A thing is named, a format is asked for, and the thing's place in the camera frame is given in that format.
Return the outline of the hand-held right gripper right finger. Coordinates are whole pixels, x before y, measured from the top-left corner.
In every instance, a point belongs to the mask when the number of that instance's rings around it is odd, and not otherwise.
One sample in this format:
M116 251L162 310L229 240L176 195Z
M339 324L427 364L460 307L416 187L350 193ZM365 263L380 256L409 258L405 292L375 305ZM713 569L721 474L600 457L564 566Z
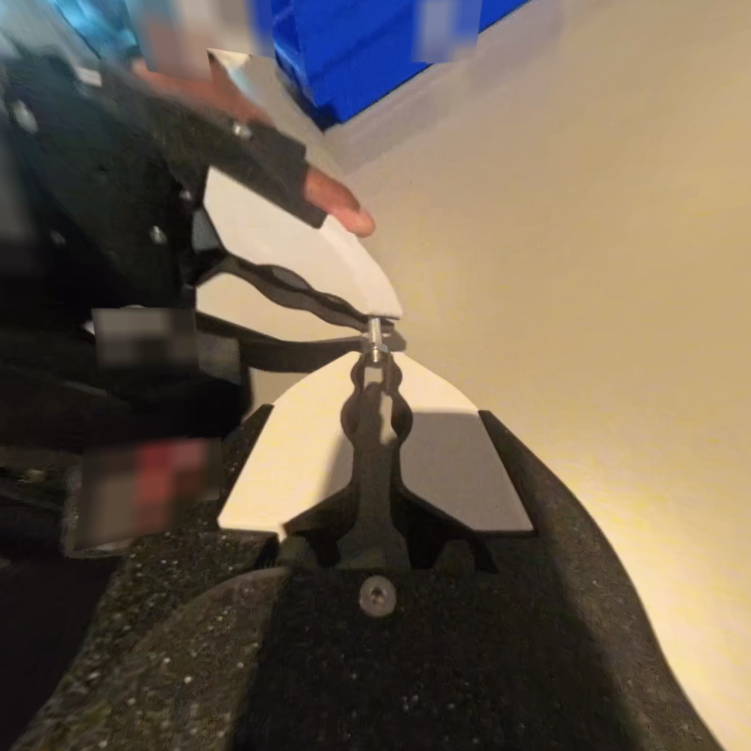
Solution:
M407 354L394 353L392 362L399 383L391 429L406 491L480 534L533 533L479 408Z

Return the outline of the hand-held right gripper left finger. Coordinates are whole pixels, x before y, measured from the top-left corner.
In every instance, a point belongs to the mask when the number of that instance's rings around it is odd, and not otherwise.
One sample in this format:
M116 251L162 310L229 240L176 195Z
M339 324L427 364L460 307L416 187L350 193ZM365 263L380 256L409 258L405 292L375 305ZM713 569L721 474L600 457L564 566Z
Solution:
M354 452L342 410L354 392L352 370L360 357L344 354L275 399L219 513L222 530L285 539L312 529L314 507L347 488Z

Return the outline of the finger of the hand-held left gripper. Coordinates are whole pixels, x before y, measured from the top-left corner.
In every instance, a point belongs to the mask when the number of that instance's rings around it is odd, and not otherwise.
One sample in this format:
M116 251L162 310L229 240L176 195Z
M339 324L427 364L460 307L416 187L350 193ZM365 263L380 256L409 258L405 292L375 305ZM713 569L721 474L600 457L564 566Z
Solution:
M368 317L285 271L221 271L195 289L197 323L239 344L245 367L309 374L361 354Z
M233 257L281 271L293 287L343 303L365 318L402 318L386 272L335 217L325 216L314 228L217 167L207 173L203 206Z

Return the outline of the person's left hand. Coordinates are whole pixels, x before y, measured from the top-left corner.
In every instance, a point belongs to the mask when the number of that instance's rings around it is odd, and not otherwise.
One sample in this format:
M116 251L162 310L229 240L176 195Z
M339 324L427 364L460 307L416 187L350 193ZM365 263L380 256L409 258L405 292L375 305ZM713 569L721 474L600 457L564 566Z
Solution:
M150 70L143 57L130 65L131 72L159 95L181 101L203 115L225 115L243 124L259 122L274 128L272 119L240 91L229 72L214 54L208 54L209 80L170 77ZM376 229L371 214L362 207L343 183L310 166L305 175L304 198L334 216L342 226L358 237L368 237Z

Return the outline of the blue plastic tote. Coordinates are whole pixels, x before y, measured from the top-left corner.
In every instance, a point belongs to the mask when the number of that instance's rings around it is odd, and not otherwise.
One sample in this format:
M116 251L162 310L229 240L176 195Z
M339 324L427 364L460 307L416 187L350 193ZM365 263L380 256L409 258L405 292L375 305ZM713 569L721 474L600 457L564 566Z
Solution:
M430 65L474 51L524 1L255 2L287 90L321 130L342 125Z

